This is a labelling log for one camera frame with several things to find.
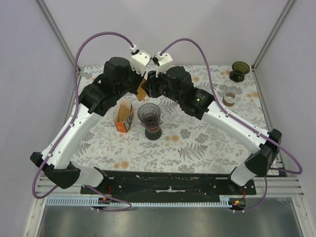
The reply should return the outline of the brown paper coffee filter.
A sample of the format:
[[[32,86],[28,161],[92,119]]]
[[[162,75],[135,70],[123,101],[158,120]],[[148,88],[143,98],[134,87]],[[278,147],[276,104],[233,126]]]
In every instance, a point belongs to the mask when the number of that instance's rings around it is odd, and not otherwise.
[[[137,95],[136,98],[139,102],[145,101],[145,97],[147,95],[146,91],[142,88],[142,85],[146,82],[146,79],[143,78],[138,89],[137,89]]]

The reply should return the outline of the orange coffee filter box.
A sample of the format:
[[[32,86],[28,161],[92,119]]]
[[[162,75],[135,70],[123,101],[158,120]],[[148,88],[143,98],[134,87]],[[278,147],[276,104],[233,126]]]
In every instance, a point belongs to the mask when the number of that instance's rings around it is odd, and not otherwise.
[[[114,109],[114,124],[118,132],[127,133],[134,119],[134,109],[130,100],[121,98]]]

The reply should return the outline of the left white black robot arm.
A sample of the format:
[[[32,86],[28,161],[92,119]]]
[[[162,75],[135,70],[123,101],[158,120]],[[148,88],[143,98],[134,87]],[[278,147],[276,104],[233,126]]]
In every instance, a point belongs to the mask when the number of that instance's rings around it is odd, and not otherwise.
[[[104,64],[103,73],[79,95],[75,112],[53,142],[42,152],[33,152],[30,160],[46,177],[62,189],[73,184],[88,184],[98,194],[109,188],[108,180],[96,168],[75,166],[71,157],[90,129],[114,107],[126,93],[137,94],[150,57],[145,53],[130,60],[112,57]]]

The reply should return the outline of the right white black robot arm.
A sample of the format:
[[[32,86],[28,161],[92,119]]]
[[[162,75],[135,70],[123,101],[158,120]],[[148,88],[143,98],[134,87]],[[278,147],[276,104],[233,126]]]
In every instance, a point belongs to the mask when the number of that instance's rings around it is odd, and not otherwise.
[[[182,111],[223,130],[243,144],[251,153],[237,166],[226,182],[227,191],[238,194],[254,177],[264,177],[269,172],[277,154],[277,144],[282,134],[273,129],[256,129],[255,126],[227,108],[221,108],[214,96],[194,86],[192,77],[182,66],[175,66],[165,74],[150,71],[141,85],[151,98],[165,96],[179,104]]]

